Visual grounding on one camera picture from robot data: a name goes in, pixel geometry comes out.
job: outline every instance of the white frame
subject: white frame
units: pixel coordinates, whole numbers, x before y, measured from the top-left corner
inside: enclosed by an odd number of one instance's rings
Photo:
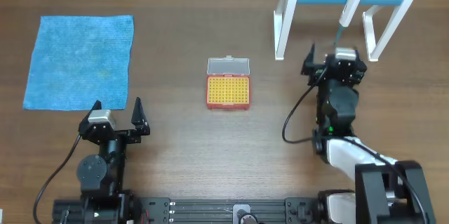
[[[401,5],[394,8],[393,14],[387,27],[382,33],[379,42],[376,44],[373,16],[382,6],[372,6],[363,13],[363,26],[365,30],[365,41],[368,59],[371,62],[377,62],[380,54],[384,50],[394,31],[406,14],[413,0],[403,0]],[[276,60],[283,60],[286,52],[288,33],[295,14],[297,0],[279,0],[274,11],[274,52]]]

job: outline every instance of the black cable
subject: black cable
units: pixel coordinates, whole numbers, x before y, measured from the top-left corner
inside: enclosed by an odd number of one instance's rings
[[[424,207],[421,204],[421,201],[415,191],[415,188],[413,188],[413,186],[410,184],[410,182],[408,182],[408,179],[400,172],[398,171],[398,169],[396,169],[396,167],[393,164],[390,164],[385,158],[381,157],[381,155],[379,153],[374,153],[372,150],[370,150],[369,148],[367,148],[365,145],[362,145],[360,143],[357,143],[353,140],[344,138],[344,137],[338,137],[338,136],[328,136],[328,140],[330,139],[338,139],[338,140],[343,140],[345,142],[351,143],[352,145],[357,146],[358,148],[362,149],[363,151],[367,152],[368,154],[370,154],[371,156],[373,156],[374,158],[376,158],[377,160],[383,162],[387,167],[389,167],[391,169],[391,171],[393,171],[393,173],[395,173],[403,182],[403,184],[407,187],[407,189],[410,191],[410,194],[412,195],[413,198],[415,198],[418,207],[420,208],[421,214],[422,214],[422,220],[424,221],[424,224],[427,224],[427,217],[426,217],[426,212],[424,211]]]
[[[64,165],[69,161],[70,157],[72,156],[73,152],[75,151],[76,146],[79,143],[79,140],[81,139],[81,136],[78,135],[76,137],[75,143],[73,144],[69,154],[67,155],[67,157],[65,157],[65,160],[61,163],[61,165],[59,165],[59,167],[56,169],[55,172],[53,172],[53,174],[51,174],[51,176],[47,179],[47,181],[43,184],[41,191],[39,192],[39,194],[36,197],[36,201],[34,202],[34,206],[33,206],[33,218],[34,218],[34,222],[36,224],[41,224],[41,222],[39,221],[39,219],[37,218],[37,205],[39,204],[39,200],[41,200],[43,191],[45,191],[45,189],[47,188],[48,184],[50,183],[50,181],[56,176],[56,174],[58,174],[58,172],[64,168]]]
[[[283,141],[285,141],[286,143],[290,143],[290,144],[296,144],[296,143],[305,143],[309,140],[312,140],[312,138],[304,138],[301,140],[287,140],[286,138],[286,128],[287,128],[287,124],[288,121],[290,121],[290,118],[292,117],[293,113],[295,113],[296,108],[298,107],[298,105],[300,105],[300,103],[302,102],[302,100],[307,96],[307,94],[309,94],[309,92],[319,84],[319,82],[321,81],[321,79],[324,77],[324,74],[328,71],[328,68],[325,67],[324,70],[322,71],[322,73],[320,74],[320,76],[318,77],[318,79],[307,89],[306,92],[304,92],[304,94],[301,95],[301,98],[296,102],[296,105],[293,107],[293,109],[290,111],[290,113],[287,116],[286,121],[283,123],[283,127],[282,127],[282,139]]]

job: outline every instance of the orange box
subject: orange box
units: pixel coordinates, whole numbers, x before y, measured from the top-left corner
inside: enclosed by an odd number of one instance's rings
[[[249,59],[209,58],[206,104],[209,109],[248,109],[251,102]]]

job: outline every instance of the transparent lid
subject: transparent lid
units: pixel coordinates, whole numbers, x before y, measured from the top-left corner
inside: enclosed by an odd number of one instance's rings
[[[226,55],[225,58],[209,58],[208,74],[249,75],[250,60],[247,58],[233,58],[230,55]]]

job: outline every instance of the wooden surface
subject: wooden surface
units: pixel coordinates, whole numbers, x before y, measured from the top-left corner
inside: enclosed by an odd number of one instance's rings
[[[135,18],[127,110],[136,96],[152,134],[128,148],[125,187],[141,196],[283,199],[353,187],[314,156],[309,143],[281,140],[286,115],[307,88],[300,67],[313,41],[332,52],[341,6],[300,6],[286,50],[274,61],[272,21],[278,0],[0,0],[0,208],[4,223],[31,223],[32,205],[65,158],[86,112],[24,111],[29,62],[42,15]],[[415,0],[377,63],[367,63],[356,133],[373,149],[424,168],[435,214],[449,218],[449,0]],[[366,61],[361,10],[343,34]],[[385,27],[391,9],[376,15]],[[206,109],[209,57],[250,58],[253,101],[248,111]],[[291,120],[291,138],[309,136],[312,93]],[[56,198],[77,198],[76,167],[96,146],[82,141],[39,206],[50,221]]]

